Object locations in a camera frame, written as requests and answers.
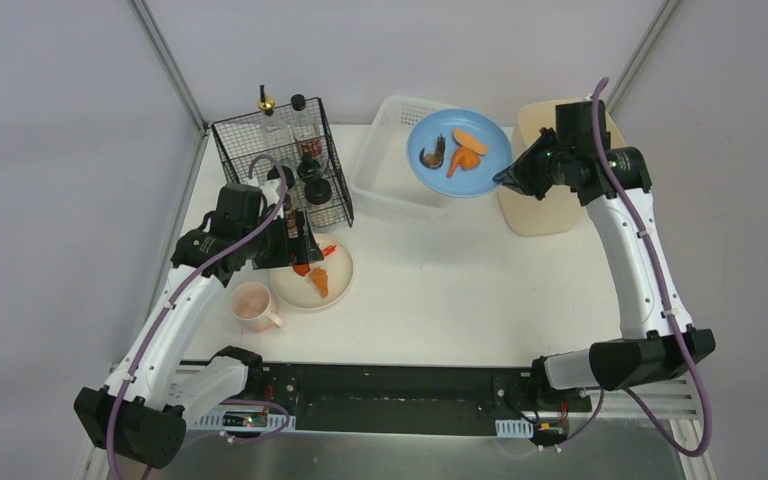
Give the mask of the cream plate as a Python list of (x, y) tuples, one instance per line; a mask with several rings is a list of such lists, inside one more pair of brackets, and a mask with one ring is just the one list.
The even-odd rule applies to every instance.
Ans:
[(329, 296), (321, 298), (308, 275), (302, 277), (293, 271), (293, 267), (274, 269), (269, 273), (272, 291), (277, 298), (300, 311), (324, 309), (338, 301), (349, 289), (354, 274), (353, 258), (349, 250), (335, 237), (316, 233), (316, 243), (323, 250), (329, 245), (336, 245), (337, 250), (320, 262), (309, 264), (313, 268), (323, 268), (328, 273)]

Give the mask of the pink mug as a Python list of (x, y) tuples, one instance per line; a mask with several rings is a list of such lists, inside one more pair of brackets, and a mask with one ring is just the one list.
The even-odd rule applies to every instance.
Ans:
[(264, 284), (248, 282), (238, 286), (231, 294), (229, 307), (232, 315), (251, 332), (284, 327), (276, 300)]

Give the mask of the black lid jar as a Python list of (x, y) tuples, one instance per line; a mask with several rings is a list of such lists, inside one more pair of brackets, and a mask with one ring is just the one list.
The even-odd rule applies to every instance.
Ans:
[(286, 182), (286, 188), (288, 190), (292, 190), (295, 186), (295, 175), (293, 171), (286, 165), (281, 165), (280, 167), (273, 167), (268, 171), (266, 178), (268, 180), (276, 180), (276, 179), (284, 178)]
[(332, 196), (331, 183), (327, 179), (316, 178), (305, 183), (304, 197), (310, 205), (325, 205), (331, 201)]
[(304, 152), (296, 169), (297, 177), (303, 182), (319, 179), (322, 175), (320, 162), (309, 152)]

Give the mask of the blue plate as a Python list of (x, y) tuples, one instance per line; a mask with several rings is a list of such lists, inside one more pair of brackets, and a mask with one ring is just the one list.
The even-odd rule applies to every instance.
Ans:
[[(480, 156), (481, 164), (469, 171), (458, 169), (452, 178), (446, 174), (455, 150), (460, 147), (453, 138), (453, 130), (460, 128), (474, 135), (488, 147), (488, 153)], [(434, 149), (436, 138), (446, 138), (445, 160), (441, 168), (428, 169), (419, 162), (419, 153)], [(513, 154), (507, 135), (489, 117), (472, 110), (444, 109), (420, 120), (411, 130), (406, 151), (411, 170), (418, 180), (430, 189), (455, 198), (473, 198), (489, 194), (500, 186), (493, 176), (510, 166)]]

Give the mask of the gold cap oil bottle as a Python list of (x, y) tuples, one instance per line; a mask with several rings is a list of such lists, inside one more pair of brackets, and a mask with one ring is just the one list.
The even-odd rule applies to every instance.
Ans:
[(276, 114), (275, 100), (259, 86), (258, 108), (261, 112), (260, 134), (266, 150), (285, 147), (292, 142), (288, 125)]

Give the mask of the red label sauce bottle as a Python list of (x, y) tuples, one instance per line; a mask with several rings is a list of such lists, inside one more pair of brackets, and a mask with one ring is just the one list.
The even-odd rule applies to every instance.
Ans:
[(307, 107), (307, 99), (295, 94), (290, 99), (293, 110), (291, 133), (302, 154), (318, 160), (322, 154), (321, 132), (318, 120)]

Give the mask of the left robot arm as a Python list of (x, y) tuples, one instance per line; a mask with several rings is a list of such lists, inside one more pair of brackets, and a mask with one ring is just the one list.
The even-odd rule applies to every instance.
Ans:
[(178, 240), (164, 291), (135, 343), (101, 387), (77, 394), (74, 411), (93, 445), (106, 450), (112, 477), (121, 476), (120, 457), (166, 467), (197, 420), (257, 390), (249, 374), (260, 371), (262, 358), (238, 347), (221, 349), (180, 383), (174, 376), (210, 305), (246, 264), (274, 269), (322, 260), (303, 211), (288, 227), (287, 195), (281, 180), (222, 187), (204, 224)]

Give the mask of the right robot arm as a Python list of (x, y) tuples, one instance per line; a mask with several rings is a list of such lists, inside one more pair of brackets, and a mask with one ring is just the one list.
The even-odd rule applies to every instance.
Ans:
[(549, 391), (673, 380), (716, 347), (711, 330), (694, 326), (663, 258), (644, 156), (598, 108), (597, 123), (589, 100), (521, 108), (511, 141), (515, 161), (496, 175), (503, 214), (522, 236), (565, 232), (588, 215), (614, 282), (620, 338), (535, 360), (539, 384)]

